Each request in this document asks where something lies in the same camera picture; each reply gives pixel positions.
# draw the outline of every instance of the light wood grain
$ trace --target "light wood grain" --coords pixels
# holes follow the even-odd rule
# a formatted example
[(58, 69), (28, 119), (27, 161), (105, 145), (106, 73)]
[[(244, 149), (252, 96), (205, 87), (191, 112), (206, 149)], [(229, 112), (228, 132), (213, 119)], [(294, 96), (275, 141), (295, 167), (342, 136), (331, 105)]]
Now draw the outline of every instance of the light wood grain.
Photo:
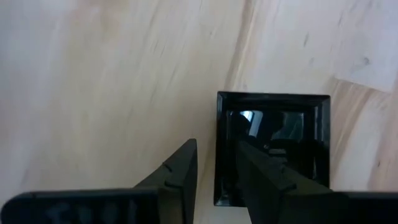
[(247, 209), (212, 204), (218, 90), (331, 95), (332, 187), (398, 190), (395, 8), (2, 1), (0, 204), (26, 190), (131, 187), (197, 138), (195, 223), (249, 223)]

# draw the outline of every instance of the glossy black surface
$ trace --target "glossy black surface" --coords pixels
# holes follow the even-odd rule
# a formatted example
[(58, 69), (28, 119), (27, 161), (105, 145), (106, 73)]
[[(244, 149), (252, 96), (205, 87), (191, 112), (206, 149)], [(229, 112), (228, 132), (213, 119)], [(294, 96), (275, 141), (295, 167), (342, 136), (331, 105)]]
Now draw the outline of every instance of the glossy black surface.
[(236, 141), (329, 186), (330, 97), (219, 92), (214, 205), (244, 207)]

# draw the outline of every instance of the black plastic object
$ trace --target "black plastic object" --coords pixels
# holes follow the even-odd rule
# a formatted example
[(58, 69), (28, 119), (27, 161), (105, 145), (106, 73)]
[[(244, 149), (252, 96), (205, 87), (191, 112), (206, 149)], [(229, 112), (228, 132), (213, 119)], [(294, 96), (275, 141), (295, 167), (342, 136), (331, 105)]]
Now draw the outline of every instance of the black plastic object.
[(218, 92), (214, 205), (245, 206), (237, 139), (329, 187), (329, 96)]
[(188, 140), (132, 189), (29, 192), (8, 201), (2, 224), (193, 223), (197, 143)]
[(236, 141), (239, 184), (253, 224), (398, 223), (398, 194), (333, 192)]

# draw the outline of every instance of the wooden surface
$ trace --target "wooden surface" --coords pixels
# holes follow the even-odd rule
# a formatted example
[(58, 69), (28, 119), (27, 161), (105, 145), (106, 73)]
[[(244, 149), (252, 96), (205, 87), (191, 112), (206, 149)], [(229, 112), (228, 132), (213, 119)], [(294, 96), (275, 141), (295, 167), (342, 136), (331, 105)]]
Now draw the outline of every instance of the wooden surface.
[(195, 223), (212, 206), (218, 90), (332, 98), (337, 190), (398, 190), (398, 3), (0, 2), (0, 204), (131, 187), (197, 138)]

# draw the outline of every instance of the black square frame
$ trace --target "black square frame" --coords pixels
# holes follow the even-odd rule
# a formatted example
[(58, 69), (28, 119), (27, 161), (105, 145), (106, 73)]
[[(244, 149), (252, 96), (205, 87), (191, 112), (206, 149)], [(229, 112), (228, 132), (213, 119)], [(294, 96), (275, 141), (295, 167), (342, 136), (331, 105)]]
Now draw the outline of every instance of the black square frame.
[[(261, 119), (253, 134), (258, 114)], [(266, 153), (289, 150), (290, 156), (282, 158), (288, 166), (329, 187), (330, 96), (219, 91), (216, 206), (245, 207), (236, 170), (237, 132)]]

